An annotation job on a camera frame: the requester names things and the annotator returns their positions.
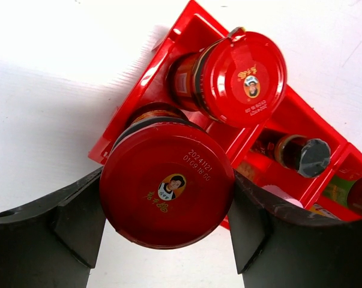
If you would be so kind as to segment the black-cap spice shaker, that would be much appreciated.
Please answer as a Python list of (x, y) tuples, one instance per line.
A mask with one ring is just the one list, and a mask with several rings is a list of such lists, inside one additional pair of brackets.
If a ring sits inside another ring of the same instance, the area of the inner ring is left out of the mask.
[(330, 164), (331, 149), (319, 138), (266, 128), (250, 148), (305, 178), (319, 176)]

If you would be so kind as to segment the red-cap brown spice jar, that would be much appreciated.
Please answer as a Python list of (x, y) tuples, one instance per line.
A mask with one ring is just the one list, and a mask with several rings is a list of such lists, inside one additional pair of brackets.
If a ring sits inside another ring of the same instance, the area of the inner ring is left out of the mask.
[(185, 247), (224, 220), (234, 170), (222, 147), (176, 107), (138, 108), (100, 177), (104, 214), (124, 238), (147, 248)]

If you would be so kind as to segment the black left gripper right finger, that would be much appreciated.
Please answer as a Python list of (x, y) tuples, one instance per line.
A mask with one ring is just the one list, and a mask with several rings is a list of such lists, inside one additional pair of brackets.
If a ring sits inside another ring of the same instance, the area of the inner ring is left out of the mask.
[(362, 287), (362, 220), (299, 208), (240, 173), (228, 219), (246, 287)]

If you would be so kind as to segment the pink-cap spice jar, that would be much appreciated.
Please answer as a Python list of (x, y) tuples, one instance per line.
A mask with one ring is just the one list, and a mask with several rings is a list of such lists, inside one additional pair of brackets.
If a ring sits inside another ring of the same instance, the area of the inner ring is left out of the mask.
[(280, 187), (278, 187), (276, 185), (271, 185), (271, 184), (264, 185), (264, 186), (262, 186), (262, 189), (264, 189), (265, 191), (268, 191), (269, 193), (271, 193), (277, 197), (280, 197), (281, 199), (283, 199), (297, 207), (304, 208), (302, 203), (299, 200), (292, 197), (288, 193), (284, 192)]

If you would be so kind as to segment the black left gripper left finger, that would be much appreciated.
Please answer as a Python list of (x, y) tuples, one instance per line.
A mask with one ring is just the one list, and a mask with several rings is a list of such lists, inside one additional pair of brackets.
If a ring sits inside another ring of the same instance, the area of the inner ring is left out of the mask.
[(106, 218), (102, 169), (0, 212), (0, 287), (86, 287)]

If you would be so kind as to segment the yellow-label dark sauce bottle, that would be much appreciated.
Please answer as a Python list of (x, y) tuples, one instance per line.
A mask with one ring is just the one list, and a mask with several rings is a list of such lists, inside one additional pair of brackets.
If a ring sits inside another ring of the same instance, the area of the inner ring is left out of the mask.
[(309, 211), (317, 213), (321, 216), (325, 216), (328, 218), (332, 218), (332, 219), (341, 221), (341, 219), (339, 217), (337, 217), (336, 215), (334, 215), (330, 211), (326, 210), (324, 207), (322, 207), (321, 205), (319, 205), (317, 203), (314, 203), (313, 206), (309, 209)]

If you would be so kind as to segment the green-label red sauce bottle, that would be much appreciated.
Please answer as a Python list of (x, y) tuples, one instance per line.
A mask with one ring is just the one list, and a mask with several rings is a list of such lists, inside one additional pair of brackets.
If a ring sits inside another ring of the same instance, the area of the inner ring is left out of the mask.
[(322, 195), (362, 216), (362, 177), (345, 180), (334, 176), (324, 188)]

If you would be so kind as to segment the red-cap dark sauce jar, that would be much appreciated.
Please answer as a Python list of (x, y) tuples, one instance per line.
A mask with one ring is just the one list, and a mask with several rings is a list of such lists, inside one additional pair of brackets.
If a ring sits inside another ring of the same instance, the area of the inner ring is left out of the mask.
[(282, 102), (287, 67), (274, 41), (237, 27), (200, 51), (179, 57), (166, 80), (182, 109), (245, 128), (267, 120)]

